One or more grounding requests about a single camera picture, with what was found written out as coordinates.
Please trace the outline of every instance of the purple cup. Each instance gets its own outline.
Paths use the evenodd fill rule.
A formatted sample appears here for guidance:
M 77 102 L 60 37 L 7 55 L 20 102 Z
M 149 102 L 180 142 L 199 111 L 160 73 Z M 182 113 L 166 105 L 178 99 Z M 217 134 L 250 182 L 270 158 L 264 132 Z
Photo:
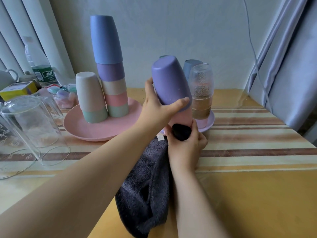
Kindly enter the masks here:
M 190 101 L 180 112 L 192 104 L 192 95 L 183 69 L 175 56 L 166 56 L 152 65 L 155 90 L 161 104 L 169 105 L 180 98 L 189 97 Z
M 123 63 L 100 64 L 97 63 L 99 77 L 102 81 L 118 81 L 125 77 Z

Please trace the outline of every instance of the yellow box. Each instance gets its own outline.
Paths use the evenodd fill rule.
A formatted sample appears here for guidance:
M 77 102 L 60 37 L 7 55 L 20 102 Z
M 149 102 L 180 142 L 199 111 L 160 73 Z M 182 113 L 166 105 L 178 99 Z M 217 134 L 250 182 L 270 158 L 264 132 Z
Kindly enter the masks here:
M 20 95 L 30 95 L 37 91 L 35 83 L 32 82 L 17 82 L 9 85 L 0 91 L 0 96 L 4 101 Z

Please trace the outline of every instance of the blue cup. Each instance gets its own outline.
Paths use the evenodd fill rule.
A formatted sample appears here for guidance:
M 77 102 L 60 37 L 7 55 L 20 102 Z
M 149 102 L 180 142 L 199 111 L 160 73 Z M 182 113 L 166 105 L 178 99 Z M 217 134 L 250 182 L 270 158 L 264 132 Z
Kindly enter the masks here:
M 119 36 L 112 16 L 91 16 L 90 30 L 96 63 L 115 64 L 123 61 Z
M 183 71 L 187 81 L 188 81 L 189 73 L 191 72 L 192 67 L 198 64 L 203 64 L 203 62 L 196 59 L 188 59 L 184 62 Z

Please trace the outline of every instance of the water bottle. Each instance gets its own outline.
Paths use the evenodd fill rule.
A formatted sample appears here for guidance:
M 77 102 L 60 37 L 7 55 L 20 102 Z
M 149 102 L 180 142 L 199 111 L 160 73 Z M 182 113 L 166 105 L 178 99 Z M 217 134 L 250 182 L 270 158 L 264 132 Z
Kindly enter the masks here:
M 25 55 L 41 87 L 58 83 L 52 67 L 42 49 L 33 41 L 32 37 L 22 37 L 25 45 Z

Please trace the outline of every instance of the bottle label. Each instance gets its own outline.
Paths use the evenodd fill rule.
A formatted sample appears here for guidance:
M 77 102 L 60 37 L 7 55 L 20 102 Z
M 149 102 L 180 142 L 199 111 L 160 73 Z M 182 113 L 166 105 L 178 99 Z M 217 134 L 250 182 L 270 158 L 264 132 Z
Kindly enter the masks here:
M 32 68 L 36 78 L 39 82 L 52 82 L 56 81 L 55 74 L 51 67 L 47 68 Z

